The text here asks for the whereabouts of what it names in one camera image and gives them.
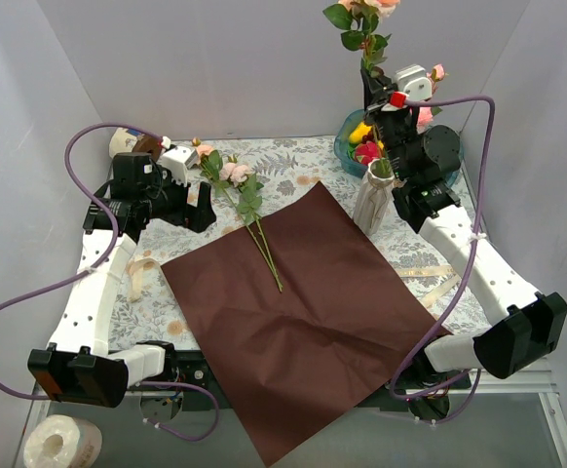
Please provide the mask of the pale pink rose stem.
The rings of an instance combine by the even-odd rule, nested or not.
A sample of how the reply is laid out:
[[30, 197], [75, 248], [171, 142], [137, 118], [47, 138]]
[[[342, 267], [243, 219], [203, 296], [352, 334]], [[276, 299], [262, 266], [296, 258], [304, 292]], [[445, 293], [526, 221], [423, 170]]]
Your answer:
[[271, 253], [259, 210], [263, 205], [260, 194], [262, 185], [253, 169], [241, 164], [236, 156], [228, 156], [218, 173], [223, 194], [240, 217], [250, 238], [258, 249], [272, 274], [279, 293], [283, 291], [283, 283]]

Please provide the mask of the red wrapping paper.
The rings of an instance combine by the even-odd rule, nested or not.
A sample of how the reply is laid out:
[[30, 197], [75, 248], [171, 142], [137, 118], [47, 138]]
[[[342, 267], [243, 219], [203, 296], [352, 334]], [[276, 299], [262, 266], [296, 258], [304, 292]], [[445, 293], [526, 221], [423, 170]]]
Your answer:
[[266, 465], [387, 383], [435, 318], [322, 184], [166, 262], [201, 351]]

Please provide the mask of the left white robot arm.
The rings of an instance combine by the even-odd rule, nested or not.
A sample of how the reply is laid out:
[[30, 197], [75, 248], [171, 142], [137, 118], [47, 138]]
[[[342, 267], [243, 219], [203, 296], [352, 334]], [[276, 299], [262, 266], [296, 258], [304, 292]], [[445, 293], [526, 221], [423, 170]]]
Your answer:
[[78, 280], [57, 328], [44, 349], [34, 349], [28, 369], [47, 396], [58, 402], [117, 407], [127, 390], [148, 380], [167, 390], [180, 376], [172, 344], [147, 340], [110, 352], [112, 310], [122, 277], [140, 234], [153, 219], [204, 232], [214, 214], [211, 187], [203, 182], [196, 204], [188, 201], [187, 172], [196, 150], [174, 146], [159, 158], [149, 153], [118, 153], [112, 177], [95, 192], [83, 223]]

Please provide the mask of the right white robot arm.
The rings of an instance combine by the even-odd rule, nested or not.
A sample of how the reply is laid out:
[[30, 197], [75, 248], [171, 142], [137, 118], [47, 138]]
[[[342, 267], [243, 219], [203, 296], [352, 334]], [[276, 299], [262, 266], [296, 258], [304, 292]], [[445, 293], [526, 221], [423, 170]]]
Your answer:
[[484, 331], [440, 335], [433, 327], [404, 358], [424, 387], [435, 387], [450, 371], [485, 370], [505, 379], [553, 352], [567, 316], [557, 292], [544, 294], [524, 280], [480, 231], [481, 217], [469, 217], [448, 186], [461, 167], [461, 140], [452, 129], [419, 132], [421, 111], [433, 107], [433, 82], [411, 65], [394, 78], [361, 71], [366, 117], [376, 126], [394, 176], [397, 214], [432, 244], [469, 289], [489, 324]]

